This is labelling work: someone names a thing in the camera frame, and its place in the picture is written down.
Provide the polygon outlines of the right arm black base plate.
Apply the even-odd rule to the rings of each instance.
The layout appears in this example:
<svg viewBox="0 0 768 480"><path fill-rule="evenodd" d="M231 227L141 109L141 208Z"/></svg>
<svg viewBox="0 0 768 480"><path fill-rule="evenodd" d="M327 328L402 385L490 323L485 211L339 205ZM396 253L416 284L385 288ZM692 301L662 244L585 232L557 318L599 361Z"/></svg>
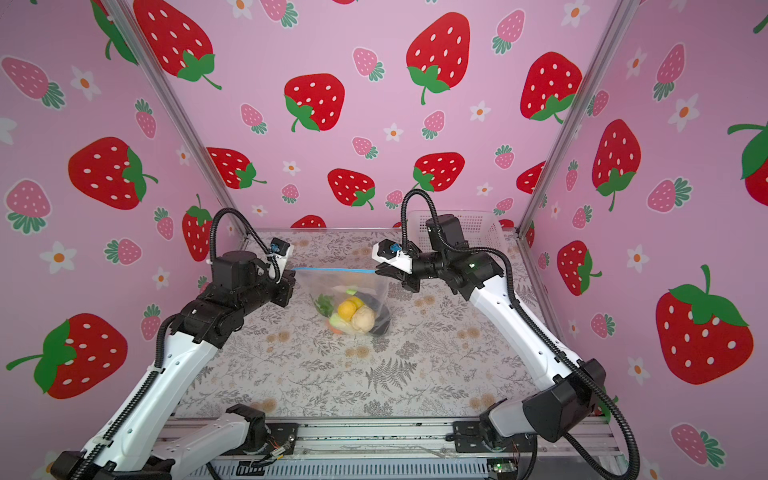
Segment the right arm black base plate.
<svg viewBox="0 0 768 480"><path fill-rule="evenodd" d="M532 433L510 437L497 434L489 424L479 420L454 421L445 440L459 453L531 453L537 441Z"/></svg>

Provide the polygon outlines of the white radish with leaves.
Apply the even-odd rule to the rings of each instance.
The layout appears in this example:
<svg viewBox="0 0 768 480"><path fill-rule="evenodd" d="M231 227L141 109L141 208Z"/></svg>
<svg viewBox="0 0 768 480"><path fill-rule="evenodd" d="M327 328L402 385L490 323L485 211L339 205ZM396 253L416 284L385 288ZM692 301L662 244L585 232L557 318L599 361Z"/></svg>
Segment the white radish with leaves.
<svg viewBox="0 0 768 480"><path fill-rule="evenodd" d="M332 332L336 334L348 334L349 324L338 313L331 296L319 295L313 299L316 311L327 320Z"/></svg>

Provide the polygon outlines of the white plastic mesh basket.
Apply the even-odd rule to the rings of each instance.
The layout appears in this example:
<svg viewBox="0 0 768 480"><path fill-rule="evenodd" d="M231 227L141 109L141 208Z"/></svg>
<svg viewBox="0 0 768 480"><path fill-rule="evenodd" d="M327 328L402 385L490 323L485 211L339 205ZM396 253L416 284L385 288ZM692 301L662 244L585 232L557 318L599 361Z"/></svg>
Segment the white plastic mesh basket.
<svg viewBox="0 0 768 480"><path fill-rule="evenodd" d="M501 224L488 212L457 211L452 212L460 222L465 240L470 247L487 247L502 252L507 251L508 242L504 237ZM407 235L422 251L431 251L431 242L425 222L431 218L428 210L412 210L407 214Z"/></svg>

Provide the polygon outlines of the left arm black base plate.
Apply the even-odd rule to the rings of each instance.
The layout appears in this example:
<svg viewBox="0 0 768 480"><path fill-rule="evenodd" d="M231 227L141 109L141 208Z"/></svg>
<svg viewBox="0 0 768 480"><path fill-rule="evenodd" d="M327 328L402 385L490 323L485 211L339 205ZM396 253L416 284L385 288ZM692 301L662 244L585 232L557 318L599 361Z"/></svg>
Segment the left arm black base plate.
<svg viewBox="0 0 768 480"><path fill-rule="evenodd" d="M298 437L298 423L268 422L249 432L245 442L223 453L223 456L245 455L258 459L282 448L281 455L292 455Z"/></svg>

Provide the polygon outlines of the beige pear shaped fruit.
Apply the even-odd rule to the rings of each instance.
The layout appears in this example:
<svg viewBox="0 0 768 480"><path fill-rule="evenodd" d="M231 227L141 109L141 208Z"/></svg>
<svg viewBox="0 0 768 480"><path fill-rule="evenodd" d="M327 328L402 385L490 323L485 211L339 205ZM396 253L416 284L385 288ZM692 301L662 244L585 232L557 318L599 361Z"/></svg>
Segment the beige pear shaped fruit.
<svg viewBox="0 0 768 480"><path fill-rule="evenodd" d="M352 315L350 325L357 333L368 333L374 327L375 320L375 311L368 306L361 306Z"/></svg>

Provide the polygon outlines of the clear zip bag blue zipper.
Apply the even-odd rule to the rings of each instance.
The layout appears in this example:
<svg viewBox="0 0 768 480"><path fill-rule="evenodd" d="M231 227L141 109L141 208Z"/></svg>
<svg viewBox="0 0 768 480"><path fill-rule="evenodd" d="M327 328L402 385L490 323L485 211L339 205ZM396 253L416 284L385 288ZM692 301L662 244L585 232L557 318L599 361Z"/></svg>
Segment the clear zip bag blue zipper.
<svg viewBox="0 0 768 480"><path fill-rule="evenodd" d="M302 267L296 269L296 280L310 310L332 332L381 337L389 331L389 282L373 270Z"/></svg>

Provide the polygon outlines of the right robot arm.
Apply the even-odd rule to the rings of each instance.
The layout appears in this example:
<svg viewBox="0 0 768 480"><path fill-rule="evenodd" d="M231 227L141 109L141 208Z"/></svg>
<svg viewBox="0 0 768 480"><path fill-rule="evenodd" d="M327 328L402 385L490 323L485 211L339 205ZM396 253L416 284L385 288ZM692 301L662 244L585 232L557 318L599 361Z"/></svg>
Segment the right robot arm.
<svg viewBox="0 0 768 480"><path fill-rule="evenodd" d="M376 273L394 278L416 292L420 282L439 278L461 295L498 329L513 347L531 376L536 392L525 399L501 400L479 416L479 431L491 448L509 438L536 434L554 443L592 413L598 401L565 363L601 385L605 370L596 360L584 362L563 345L522 302L511 297L508 276L485 252L428 252L407 254L391 240L372 247Z"/></svg>

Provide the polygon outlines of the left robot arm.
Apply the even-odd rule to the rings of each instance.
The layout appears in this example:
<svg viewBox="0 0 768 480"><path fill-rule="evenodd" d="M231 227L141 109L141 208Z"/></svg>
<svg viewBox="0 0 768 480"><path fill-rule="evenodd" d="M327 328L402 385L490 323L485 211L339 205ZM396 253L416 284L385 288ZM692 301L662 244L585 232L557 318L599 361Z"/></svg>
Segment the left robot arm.
<svg viewBox="0 0 768 480"><path fill-rule="evenodd" d="M201 370L239 331L247 315L269 303L287 306L295 275L286 267L292 246L264 265L254 253L232 251L212 261L213 281L180 313L165 320L155 359L118 411L79 451L53 462L56 479L183 479L215 457L257 451L269 433L263 412L236 404L219 418L175 441L161 430Z"/></svg>

